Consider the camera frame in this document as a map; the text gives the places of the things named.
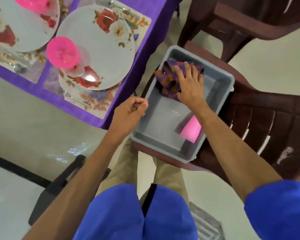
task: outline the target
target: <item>purple cloth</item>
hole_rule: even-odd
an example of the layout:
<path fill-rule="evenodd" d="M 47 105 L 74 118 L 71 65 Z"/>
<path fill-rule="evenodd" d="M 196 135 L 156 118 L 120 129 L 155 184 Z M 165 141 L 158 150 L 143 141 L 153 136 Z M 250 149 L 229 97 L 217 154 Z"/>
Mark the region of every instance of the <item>purple cloth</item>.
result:
<path fill-rule="evenodd" d="M 75 116 L 76 118 L 84 121 L 87 124 L 102 129 L 108 129 L 112 121 L 114 109 L 119 106 L 124 100 L 126 100 L 139 85 L 150 55 L 152 55 L 158 45 L 164 41 L 164 38 L 168 32 L 168 27 L 172 15 L 176 7 L 182 0 L 118 1 L 151 18 L 151 24 L 136 53 L 132 68 L 122 81 L 122 84 L 118 89 L 118 92 L 114 100 L 112 101 L 104 119 L 100 119 L 86 112 L 85 110 L 65 101 L 58 95 L 44 89 L 44 82 L 47 79 L 49 71 L 52 67 L 50 62 L 47 62 L 37 84 L 24 79 L 18 74 L 15 74 L 2 66 L 0 66 L 0 77 L 11 83 L 12 85 L 24 90 L 25 92 L 54 105 L 55 107 L 63 110 L 70 115 Z M 78 7 L 79 2 L 80 0 L 73 0 L 69 9 L 70 12 Z"/>

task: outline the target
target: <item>blue shirt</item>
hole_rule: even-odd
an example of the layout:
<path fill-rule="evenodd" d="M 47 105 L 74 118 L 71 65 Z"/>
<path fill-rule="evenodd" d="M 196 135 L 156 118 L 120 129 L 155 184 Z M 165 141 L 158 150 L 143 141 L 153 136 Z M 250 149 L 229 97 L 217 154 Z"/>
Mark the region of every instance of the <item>blue shirt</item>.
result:
<path fill-rule="evenodd" d="M 188 205 L 179 194 L 157 185 L 148 196 L 144 210 L 132 184 L 102 192 L 89 205 L 73 239 L 198 239 Z M 247 196 L 244 209 L 261 239 L 300 240 L 300 182 L 261 186 Z"/>

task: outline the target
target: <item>placemat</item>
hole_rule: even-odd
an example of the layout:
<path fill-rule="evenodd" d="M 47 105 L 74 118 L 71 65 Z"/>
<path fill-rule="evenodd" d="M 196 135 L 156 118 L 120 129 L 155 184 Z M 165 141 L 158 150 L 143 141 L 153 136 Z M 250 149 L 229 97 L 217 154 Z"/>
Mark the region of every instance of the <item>placemat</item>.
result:
<path fill-rule="evenodd" d="M 70 7 L 72 1 L 73 0 L 59 0 L 60 21 L 63 20 L 66 17 L 66 15 L 68 14 L 68 10 L 69 10 L 69 7 Z M 9 52 L 12 53 L 13 55 L 18 56 L 18 57 L 28 61 L 32 65 L 30 68 L 27 68 L 27 71 L 24 74 L 20 74 L 20 76 L 24 77 L 25 79 L 27 79 L 35 84 L 38 82 L 38 80 L 41 76 L 41 73 L 44 69 L 44 66 L 46 64 L 46 61 L 47 61 L 45 49 L 46 49 L 46 45 L 38 50 L 35 50 L 32 52 L 26 52 L 26 53 L 13 52 L 13 51 L 9 50 Z M 9 56 L 8 54 L 5 54 L 4 52 L 2 52 L 1 50 L 0 50 L 0 57 L 12 64 L 19 63 L 15 59 L 13 59 L 11 56 Z M 7 68 L 8 70 L 14 72 L 14 69 L 9 64 L 0 61 L 0 65 Z"/>
<path fill-rule="evenodd" d="M 81 0 L 78 7 L 88 6 L 96 3 L 96 0 Z M 133 38 L 136 44 L 136 52 L 148 31 L 149 25 L 151 23 L 151 19 L 137 12 L 136 10 L 129 8 L 123 3 L 113 0 L 113 7 L 119 7 L 125 9 L 124 18 L 128 25 L 131 28 L 133 33 Z M 66 97 L 65 100 L 76 105 L 79 108 L 85 109 L 87 112 L 95 115 L 96 117 L 103 119 L 111 105 L 112 100 L 114 99 L 118 88 L 120 87 L 120 83 L 116 84 L 112 88 L 108 88 L 106 90 L 101 91 L 89 91 L 81 94 L 81 97 L 76 97 L 76 99 L 80 99 L 81 101 L 92 106 L 91 109 L 81 105 L 80 103 L 74 101 L 71 98 Z M 50 69 L 47 80 L 45 81 L 44 88 L 60 95 L 60 91 L 62 90 L 59 84 L 59 72 L 58 68 L 52 67 Z"/>

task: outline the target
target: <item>plastic tray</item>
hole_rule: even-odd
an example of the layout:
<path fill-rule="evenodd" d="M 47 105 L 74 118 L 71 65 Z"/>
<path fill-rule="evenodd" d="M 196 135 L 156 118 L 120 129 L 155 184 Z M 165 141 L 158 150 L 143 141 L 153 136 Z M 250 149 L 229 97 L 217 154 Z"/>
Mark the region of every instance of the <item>plastic tray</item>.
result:
<path fill-rule="evenodd" d="M 192 61 L 204 67 L 205 100 L 212 111 L 218 114 L 235 83 L 233 75 L 177 45 L 168 49 L 159 68 L 161 69 L 164 61 L 170 58 Z M 145 96 L 149 107 L 137 129 L 132 132 L 131 138 L 178 161 L 188 163 L 196 158 L 206 136 L 203 129 L 195 143 L 180 136 L 193 113 L 184 104 L 162 96 L 156 88 L 157 82 L 154 79 L 149 87 Z"/>

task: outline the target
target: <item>right hand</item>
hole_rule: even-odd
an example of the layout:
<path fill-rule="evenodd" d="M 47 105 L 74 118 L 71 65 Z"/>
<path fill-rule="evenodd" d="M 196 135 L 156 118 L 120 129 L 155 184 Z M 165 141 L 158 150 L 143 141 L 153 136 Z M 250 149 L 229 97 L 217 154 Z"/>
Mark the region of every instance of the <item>right hand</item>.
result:
<path fill-rule="evenodd" d="M 202 109 L 203 106 L 207 105 L 204 100 L 204 76 L 199 75 L 198 69 L 193 66 L 192 71 L 190 65 L 185 62 L 185 73 L 184 77 L 182 70 L 176 65 L 175 71 L 178 74 L 181 93 L 178 92 L 177 96 L 181 103 L 185 104 L 192 112 Z"/>

